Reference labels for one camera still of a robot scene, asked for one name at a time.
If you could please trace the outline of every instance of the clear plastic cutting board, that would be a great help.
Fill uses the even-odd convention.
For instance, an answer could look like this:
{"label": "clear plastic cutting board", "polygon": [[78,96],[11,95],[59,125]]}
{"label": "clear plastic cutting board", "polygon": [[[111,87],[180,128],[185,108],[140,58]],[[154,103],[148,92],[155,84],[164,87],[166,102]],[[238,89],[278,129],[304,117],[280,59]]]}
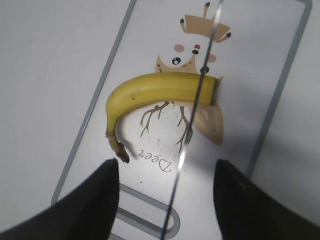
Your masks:
{"label": "clear plastic cutting board", "polygon": [[[59,198],[90,175],[104,160],[115,157],[105,138],[105,104],[121,83],[159,70],[157,59],[170,68],[182,67],[197,50],[194,66],[199,73],[208,38],[192,30],[185,15],[202,18],[206,0],[138,0],[118,47],[105,84],[83,135]],[[211,0],[206,18],[211,20],[218,1]],[[217,159],[228,159],[245,171],[255,147],[268,107],[283,71],[288,52],[302,18],[305,3],[296,0],[230,0],[223,5],[221,23],[231,33],[213,43],[208,75],[224,76],[215,99],[223,116],[223,143],[214,144],[195,127],[175,197],[180,226],[174,239],[220,239],[213,203],[213,179]],[[181,19],[184,19],[184,30]],[[203,33],[204,26],[196,28]],[[179,158],[176,144],[184,130],[180,107],[169,104],[154,113],[149,132],[141,133],[152,109],[130,112],[121,122],[126,146],[131,146],[129,164],[119,161],[120,182],[161,203],[169,202]],[[188,119],[190,113],[184,110]],[[147,210],[127,193],[121,192],[120,207],[162,226],[165,213]],[[112,232],[123,239],[155,239],[116,219]]]}

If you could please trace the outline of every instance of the deer print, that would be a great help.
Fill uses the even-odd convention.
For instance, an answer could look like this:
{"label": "deer print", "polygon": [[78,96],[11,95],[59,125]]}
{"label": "deer print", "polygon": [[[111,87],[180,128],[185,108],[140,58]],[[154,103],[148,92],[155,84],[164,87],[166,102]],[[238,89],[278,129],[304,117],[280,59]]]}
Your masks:
{"label": "deer print", "polygon": [[[208,7],[210,6],[210,2],[207,2],[204,6],[203,10],[203,17],[198,16],[192,16],[192,15],[185,15],[185,21],[182,18],[180,20],[180,25],[182,27],[182,30],[186,34],[198,34],[205,36],[207,38],[210,37],[212,28],[214,26],[215,17],[212,19],[206,19]],[[213,39],[216,43],[221,43],[225,41],[226,39],[230,38],[231,32],[228,32],[230,30],[230,27],[227,25],[224,25],[222,23],[218,24],[218,29],[215,34],[215,37]],[[199,54],[200,45],[196,44],[194,46],[194,49],[192,50],[192,55],[183,65],[179,67],[174,67],[175,65],[178,65],[181,63],[181,59],[179,57],[174,57],[171,61],[172,66],[166,65],[160,58],[160,56],[157,57],[156,65],[155,65],[155,71],[157,73],[165,73],[165,72],[181,72],[181,73],[193,73],[198,74],[197,68],[196,68],[196,57]],[[181,53],[185,50],[184,46],[181,44],[177,44],[174,46],[174,50],[177,53]],[[216,61],[216,56],[213,54],[209,55],[208,62],[214,63]],[[210,71],[209,67],[206,67],[205,69],[202,67],[200,69],[200,72],[204,72],[207,74]],[[223,76],[216,79],[215,83],[215,89],[220,85],[221,81],[223,80]],[[189,112],[191,113],[193,103],[188,102],[171,102],[172,104],[175,104],[179,106],[181,118],[177,124],[177,127],[181,124],[182,120],[185,124],[185,130],[179,139],[179,141],[176,143],[179,144],[179,153],[182,149],[183,140],[185,138],[185,135],[187,133],[187,127],[188,127],[188,120],[185,117],[185,107],[189,109]],[[149,114],[148,120],[146,122],[145,127],[143,128],[140,137],[143,136],[143,133],[147,131],[149,133],[149,125],[150,125],[150,119],[152,117],[153,113],[158,112],[158,119],[160,118],[161,111],[163,108],[168,106],[170,103],[168,101],[164,102],[161,106],[155,105],[153,109],[150,109],[146,111],[141,118],[140,125],[143,126],[144,118],[146,115]],[[218,103],[216,101],[213,101],[212,106],[205,106],[199,104],[195,113],[195,118],[193,121],[196,129],[202,133],[205,137],[207,137],[209,140],[211,140],[216,145],[221,145],[223,142],[223,136],[224,136],[224,122],[223,122],[223,115],[221,108],[219,107]]]}

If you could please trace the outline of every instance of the metal rod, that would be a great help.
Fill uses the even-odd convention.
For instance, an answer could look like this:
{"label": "metal rod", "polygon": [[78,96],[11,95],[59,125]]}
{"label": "metal rod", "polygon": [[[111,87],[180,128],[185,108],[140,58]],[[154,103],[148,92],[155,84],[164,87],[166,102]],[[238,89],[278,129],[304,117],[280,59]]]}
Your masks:
{"label": "metal rod", "polygon": [[[218,24],[219,24],[219,20],[220,20],[223,1],[224,0],[220,0],[219,1],[218,8],[216,10],[215,19],[214,19],[214,25],[213,25],[213,29],[212,29],[212,32],[211,32],[211,35],[210,35],[209,44],[208,44],[208,48],[207,48],[207,51],[206,51],[206,55],[205,55],[205,59],[204,59],[203,68],[202,69],[205,69],[207,67],[207,63],[208,63],[209,55],[210,55],[210,52],[211,52],[213,40],[214,40],[215,34],[217,32],[217,28],[218,28]],[[196,90],[196,95],[195,95],[195,100],[194,100],[194,103],[193,103],[192,113],[191,113],[191,116],[190,116],[190,121],[189,121],[189,124],[188,124],[188,127],[187,127],[187,133],[186,133],[184,144],[183,144],[182,151],[181,151],[181,154],[180,154],[180,158],[179,158],[179,162],[178,162],[178,168],[176,170],[176,174],[175,174],[175,178],[174,178],[174,183],[173,183],[173,188],[172,188],[172,192],[171,192],[171,197],[170,197],[168,209],[166,211],[166,215],[165,215],[165,219],[164,219],[164,224],[163,224],[162,233],[161,233],[161,237],[160,237],[161,240],[164,240],[165,236],[166,236],[167,227],[168,227],[168,223],[169,223],[169,217],[170,217],[172,206],[173,206],[173,203],[174,203],[174,199],[175,199],[175,195],[176,195],[176,191],[177,191],[177,186],[178,186],[178,183],[179,183],[181,170],[182,170],[182,167],[183,167],[185,159],[186,159],[187,146],[188,146],[188,144],[189,144],[189,142],[191,140],[190,136],[191,136],[192,124],[193,124],[193,121],[194,121],[194,118],[195,118],[195,114],[196,114],[196,110],[197,110],[197,106],[198,106],[199,97],[200,97],[200,94],[201,94],[201,89],[202,89],[202,85],[203,85],[203,82],[204,82],[205,74],[206,74],[206,72],[203,70],[201,72],[200,81],[199,81],[199,84],[198,84],[198,88]]]}

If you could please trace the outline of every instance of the yellow banana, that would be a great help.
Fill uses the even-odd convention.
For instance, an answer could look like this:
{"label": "yellow banana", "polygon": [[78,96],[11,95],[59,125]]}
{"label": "yellow banana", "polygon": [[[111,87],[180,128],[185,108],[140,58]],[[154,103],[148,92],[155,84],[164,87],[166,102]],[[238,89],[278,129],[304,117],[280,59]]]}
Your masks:
{"label": "yellow banana", "polygon": [[[119,85],[108,97],[105,105],[107,127],[105,136],[116,155],[124,162],[130,159],[124,145],[118,142],[118,120],[143,105],[162,101],[193,102],[200,75],[184,72],[157,72],[141,75]],[[216,78],[205,76],[199,103],[211,105]]]}

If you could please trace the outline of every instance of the white surface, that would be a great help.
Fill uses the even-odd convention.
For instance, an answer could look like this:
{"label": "white surface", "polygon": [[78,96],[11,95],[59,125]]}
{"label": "white surface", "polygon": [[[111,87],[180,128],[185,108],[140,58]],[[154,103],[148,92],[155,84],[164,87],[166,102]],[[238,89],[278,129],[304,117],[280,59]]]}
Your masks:
{"label": "white surface", "polygon": [[[232,36],[213,46],[212,52],[217,61],[209,65],[210,75],[224,76],[217,98],[224,118],[224,143],[216,146],[194,128],[174,202],[174,209],[181,220],[180,230],[175,237],[177,240],[197,239],[199,236],[202,239],[221,238],[213,203],[215,159],[231,159],[240,169],[246,167],[304,6],[301,2],[291,0],[282,1],[276,9],[273,7],[275,2],[243,2],[225,3],[221,22],[231,27]],[[183,33],[180,18],[185,14],[201,16],[205,3],[205,0],[187,3],[183,0],[141,0],[136,3],[61,197],[82,182],[102,161],[115,157],[105,138],[105,104],[109,94],[119,84],[139,75],[154,73],[159,54],[170,67],[173,67],[171,60],[177,56],[182,59],[180,64],[184,64],[191,57],[195,44],[201,46],[196,57],[199,72],[208,39]],[[213,16],[217,3],[211,1],[211,4],[209,18]],[[184,45],[182,54],[173,51],[176,44]],[[179,107],[170,105],[163,109],[160,119],[157,119],[157,114],[152,116],[149,134],[144,133],[140,138],[140,120],[148,109],[137,109],[122,122],[126,140],[132,144],[137,155],[143,150],[145,156],[135,159],[131,155],[129,164],[120,162],[120,181],[158,201],[168,203],[179,156],[179,147],[175,143],[185,127],[184,123],[177,127],[181,116]],[[152,154],[150,159],[145,158],[147,153]],[[154,156],[159,156],[157,162],[152,162]],[[159,164],[164,166],[167,162],[170,166],[166,170],[171,171],[161,171]],[[138,204],[132,204],[144,211]],[[114,228],[121,227],[116,223]],[[120,237],[129,234],[130,229],[123,228]],[[129,235],[130,239],[140,239],[134,232]]]}
{"label": "white surface", "polygon": [[49,207],[128,4],[0,1],[0,231]]}
{"label": "white surface", "polygon": [[253,180],[320,226],[320,2],[313,8]]}

